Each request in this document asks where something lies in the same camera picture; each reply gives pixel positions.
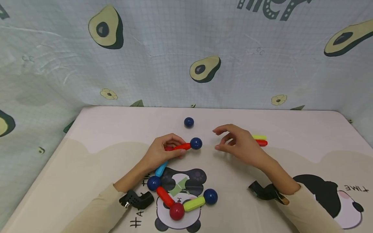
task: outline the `left hand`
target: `left hand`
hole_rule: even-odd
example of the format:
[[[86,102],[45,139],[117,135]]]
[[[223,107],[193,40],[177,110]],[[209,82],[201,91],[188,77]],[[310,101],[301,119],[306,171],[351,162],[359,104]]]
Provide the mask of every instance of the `left hand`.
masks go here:
[[[175,147],[184,143],[186,142],[174,133],[158,137],[154,139],[138,165],[144,166],[148,172],[154,171],[167,160],[181,156],[186,152],[184,149],[165,151],[164,147]]]

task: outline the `yellow magnetic stick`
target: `yellow magnetic stick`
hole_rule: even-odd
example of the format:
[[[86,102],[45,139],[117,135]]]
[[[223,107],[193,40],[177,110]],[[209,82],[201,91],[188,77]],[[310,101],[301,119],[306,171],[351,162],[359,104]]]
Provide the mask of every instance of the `yellow magnetic stick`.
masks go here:
[[[264,135],[253,135],[255,140],[267,140],[267,136]]]
[[[197,209],[198,207],[203,206],[206,203],[205,198],[203,196],[197,197],[196,199],[190,200],[183,204],[185,212],[192,211]]]

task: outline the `red magnetic stick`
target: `red magnetic stick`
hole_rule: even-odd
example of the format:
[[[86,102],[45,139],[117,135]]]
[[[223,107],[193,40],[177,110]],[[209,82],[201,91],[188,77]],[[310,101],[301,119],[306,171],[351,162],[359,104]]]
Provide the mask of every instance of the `red magnetic stick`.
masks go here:
[[[256,141],[261,147],[265,147],[266,145],[268,145],[268,142],[266,140],[256,140]]]
[[[176,150],[176,149],[184,149],[184,150],[189,150],[191,147],[190,147],[190,143],[185,143],[185,144],[181,144],[180,146],[175,146],[173,149]]]
[[[173,147],[165,147],[164,150],[165,151],[173,151]]]
[[[162,201],[168,206],[169,208],[172,206],[172,204],[175,203],[175,201],[170,197],[170,195],[166,192],[166,190],[159,186],[157,189],[158,196],[162,199]]]

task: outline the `red ball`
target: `red ball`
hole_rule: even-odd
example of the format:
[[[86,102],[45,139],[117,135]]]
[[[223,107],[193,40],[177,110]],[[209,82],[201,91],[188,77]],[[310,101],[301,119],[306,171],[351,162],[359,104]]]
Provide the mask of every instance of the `red ball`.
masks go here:
[[[180,219],[182,219],[184,217],[184,206],[183,204],[179,203],[179,202],[175,202],[173,205],[171,205],[171,208],[170,208],[170,217],[175,220],[175,221],[179,221]]]

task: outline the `grid pattern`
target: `grid pattern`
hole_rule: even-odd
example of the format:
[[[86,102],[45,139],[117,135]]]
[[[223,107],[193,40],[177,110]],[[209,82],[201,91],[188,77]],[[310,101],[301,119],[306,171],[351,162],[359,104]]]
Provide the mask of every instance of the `grid pattern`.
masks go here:
[[[338,110],[373,145],[373,47],[361,42],[326,57],[329,38],[372,17],[371,0],[312,0],[280,21],[291,0],[270,3],[276,19],[246,9],[250,0],[13,0],[1,3],[0,110],[16,128],[0,138],[0,229],[83,106]],[[88,21],[112,4],[124,45],[100,47]],[[218,55],[211,82],[192,63]],[[117,100],[100,91],[108,88]],[[275,106],[271,98],[287,95]],[[38,153],[38,147],[45,149]]]

